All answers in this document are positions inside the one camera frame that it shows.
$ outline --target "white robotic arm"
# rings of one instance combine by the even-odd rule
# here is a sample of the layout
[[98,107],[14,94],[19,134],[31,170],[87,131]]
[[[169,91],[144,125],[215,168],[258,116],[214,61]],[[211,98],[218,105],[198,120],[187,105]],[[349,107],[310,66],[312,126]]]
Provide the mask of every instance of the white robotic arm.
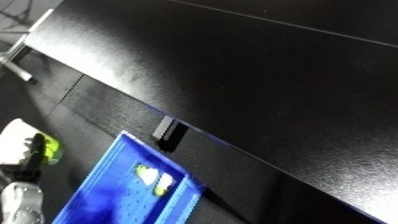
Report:
[[3,224],[41,224],[43,193],[36,184],[40,179],[40,166],[45,152],[45,138],[36,134],[29,146],[27,158],[1,194]]

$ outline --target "yellow-green object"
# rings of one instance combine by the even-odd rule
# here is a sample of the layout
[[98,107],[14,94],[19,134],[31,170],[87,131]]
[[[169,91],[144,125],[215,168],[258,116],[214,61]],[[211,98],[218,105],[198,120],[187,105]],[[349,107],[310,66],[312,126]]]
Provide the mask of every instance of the yellow-green object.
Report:
[[57,164],[63,156],[61,143],[57,139],[47,135],[46,133],[40,132],[40,134],[44,135],[46,139],[46,151],[44,153],[45,158],[43,164]]
[[153,193],[159,197],[164,196],[169,191],[169,188],[173,184],[173,182],[174,179],[170,174],[163,173],[158,183],[156,184]]
[[144,164],[139,164],[135,168],[135,173],[147,186],[153,184],[159,176],[157,169],[147,167]]

